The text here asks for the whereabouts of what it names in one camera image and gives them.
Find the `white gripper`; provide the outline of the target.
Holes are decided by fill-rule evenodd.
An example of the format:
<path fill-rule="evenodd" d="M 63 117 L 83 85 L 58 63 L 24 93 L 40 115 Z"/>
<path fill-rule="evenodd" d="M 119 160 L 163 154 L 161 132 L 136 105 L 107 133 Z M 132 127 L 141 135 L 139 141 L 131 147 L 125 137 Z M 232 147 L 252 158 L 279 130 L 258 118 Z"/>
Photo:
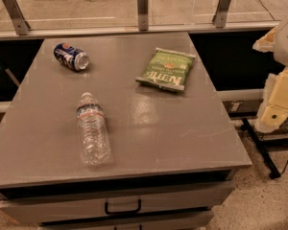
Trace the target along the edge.
<path fill-rule="evenodd" d="M 288 14 L 265 35 L 257 39 L 252 48 L 267 53 L 274 51 L 276 61 L 288 66 Z M 254 127 L 262 133 L 278 129 L 288 118 L 288 67 L 278 75 L 270 74 L 263 90 L 263 102 L 259 106 Z"/>

